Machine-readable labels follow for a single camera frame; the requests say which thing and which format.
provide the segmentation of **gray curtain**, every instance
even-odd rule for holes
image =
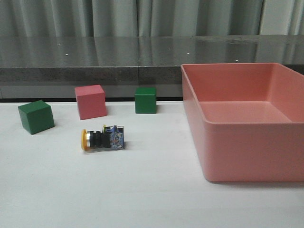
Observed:
[[[304,0],[0,0],[0,36],[304,34]]]

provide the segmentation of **plastic container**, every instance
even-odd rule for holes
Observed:
[[[304,181],[304,76],[276,63],[182,65],[209,181]]]

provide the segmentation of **white table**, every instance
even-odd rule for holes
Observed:
[[[30,135],[18,106],[0,104],[1,228],[303,228],[303,183],[210,183],[182,102],[79,120],[76,103],[49,103],[56,126]],[[123,125],[125,150],[86,153],[80,133]]]

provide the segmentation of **stone countertop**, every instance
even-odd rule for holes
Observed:
[[[0,97],[11,97],[3,95],[8,86],[21,85],[176,87],[181,86],[180,65],[189,63],[277,62],[304,73],[303,56],[304,35],[2,37]],[[160,96],[181,95],[181,90],[170,93],[168,86]]]

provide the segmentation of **toy block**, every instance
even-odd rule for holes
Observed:
[[[75,88],[80,120],[106,115],[105,92],[100,85]]]
[[[21,123],[30,134],[54,127],[52,108],[43,101],[35,101],[18,107]]]
[[[152,87],[139,87],[135,92],[136,113],[156,113],[156,89]]]

